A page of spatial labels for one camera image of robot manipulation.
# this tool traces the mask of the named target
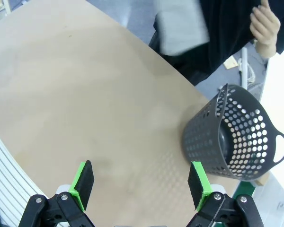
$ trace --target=metal bolt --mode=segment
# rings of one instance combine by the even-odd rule
[[[218,193],[216,193],[215,195],[213,195],[215,200],[220,200],[222,198],[222,196]]]
[[[63,195],[63,196],[61,196],[61,199],[62,199],[62,200],[67,200],[67,199],[68,199],[68,196],[67,196],[67,195]]]
[[[241,200],[241,202],[247,202],[247,199],[244,196],[242,196],[240,200]]]

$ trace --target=finger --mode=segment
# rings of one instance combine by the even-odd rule
[[[281,25],[279,18],[277,18],[276,15],[270,9],[267,9],[263,6],[260,6],[259,9],[276,26],[279,27]]]
[[[270,9],[268,0],[261,0],[261,5],[267,9]]]
[[[270,31],[256,18],[254,14],[250,15],[250,20],[253,27],[264,37],[270,35]]]
[[[262,43],[264,40],[264,36],[262,36],[262,34],[258,30],[256,30],[253,24],[250,24],[249,28],[255,39],[257,39],[260,43]]]
[[[257,7],[254,7],[252,9],[253,14],[255,17],[258,19],[258,21],[264,25],[266,28],[271,28],[272,27],[272,22],[262,13]]]

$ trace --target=white slatted panel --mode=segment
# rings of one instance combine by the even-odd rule
[[[0,140],[0,216],[2,223],[9,227],[17,227],[29,198],[35,194],[44,193],[21,169]]]

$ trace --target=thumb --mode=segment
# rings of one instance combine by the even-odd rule
[[[266,7],[267,9],[270,9],[268,0],[261,0],[261,5],[264,6],[264,7]]]

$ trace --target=gray plastic basket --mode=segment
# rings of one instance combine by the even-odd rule
[[[276,137],[262,105],[245,89],[225,85],[185,127],[182,148],[207,173],[242,181],[259,178],[275,165]]]

